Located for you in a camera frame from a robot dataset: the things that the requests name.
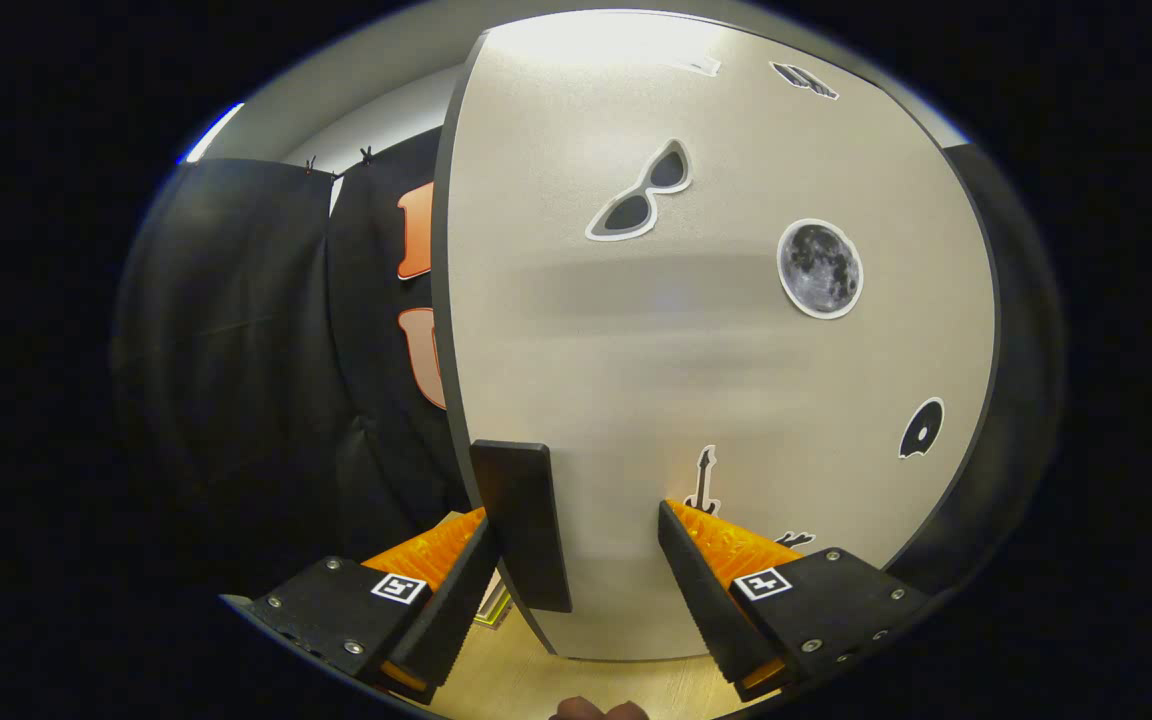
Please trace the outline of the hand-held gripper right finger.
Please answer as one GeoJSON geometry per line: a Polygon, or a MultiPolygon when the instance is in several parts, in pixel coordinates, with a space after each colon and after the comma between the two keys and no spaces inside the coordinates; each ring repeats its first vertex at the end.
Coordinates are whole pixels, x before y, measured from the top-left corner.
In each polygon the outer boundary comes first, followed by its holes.
{"type": "Polygon", "coordinates": [[[673,500],[658,541],[708,655],[738,694],[801,694],[914,628],[932,597],[838,547],[799,553],[673,500]]]}

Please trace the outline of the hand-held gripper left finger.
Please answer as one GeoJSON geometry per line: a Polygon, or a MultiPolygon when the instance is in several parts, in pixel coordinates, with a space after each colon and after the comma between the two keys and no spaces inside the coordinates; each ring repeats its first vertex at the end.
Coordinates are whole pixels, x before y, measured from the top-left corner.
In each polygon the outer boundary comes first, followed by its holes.
{"type": "Polygon", "coordinates": [[[311,562],[251,600],[250,623],[348,683],[426,705],[465,646],[499,559],[476,509],[366,561],[311,562]]]}

